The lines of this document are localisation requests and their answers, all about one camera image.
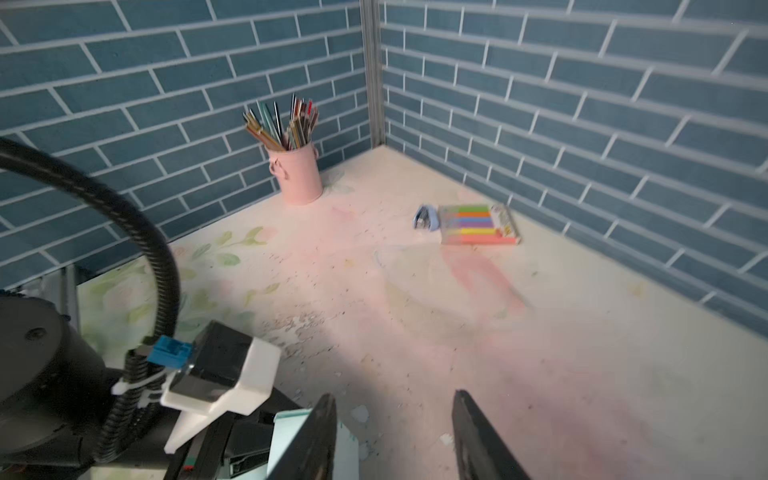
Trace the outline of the light blue paper box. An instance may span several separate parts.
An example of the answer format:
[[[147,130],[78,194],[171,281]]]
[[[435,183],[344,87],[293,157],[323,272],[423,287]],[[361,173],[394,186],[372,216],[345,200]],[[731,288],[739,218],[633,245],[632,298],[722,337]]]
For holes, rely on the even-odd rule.
[[[268,446],[241,479],[359,479],[360,442],[330,407],[277,413]]]

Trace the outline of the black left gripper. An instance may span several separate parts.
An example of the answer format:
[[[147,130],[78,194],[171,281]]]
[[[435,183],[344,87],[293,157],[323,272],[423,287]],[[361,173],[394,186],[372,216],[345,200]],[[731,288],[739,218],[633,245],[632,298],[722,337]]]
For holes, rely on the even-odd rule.
[[[107,464],[92,458],[124,371],[106,367],[72,328],[70,318],[44,299],[1,290],[1,479],[77,479],[96,467],[169,470],[164,479],[192,479],[190,448],[166,454],[164,445],[179,416],[159,403],[134,417],[128,433],[141,434],[118,447]],[[275,415],[299,405],[273,388],[250,416],[235,416],[218,447],[217,473],[244,479],[265,466]]]

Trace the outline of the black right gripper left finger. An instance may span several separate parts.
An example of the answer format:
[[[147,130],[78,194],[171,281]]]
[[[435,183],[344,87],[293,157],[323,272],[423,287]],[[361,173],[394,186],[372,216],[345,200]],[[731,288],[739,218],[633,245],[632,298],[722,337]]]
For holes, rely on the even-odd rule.
[[[336,399],[324,394],[311,409],[274,418],[267,479],[332,479],[337,443]]]

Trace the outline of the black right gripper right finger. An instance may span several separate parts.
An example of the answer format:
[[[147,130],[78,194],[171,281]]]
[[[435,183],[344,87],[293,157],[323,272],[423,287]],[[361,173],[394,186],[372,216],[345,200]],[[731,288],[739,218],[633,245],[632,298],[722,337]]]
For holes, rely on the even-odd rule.
[[[454,394],[452,425],[460,479],[530,480],[466,390]]]

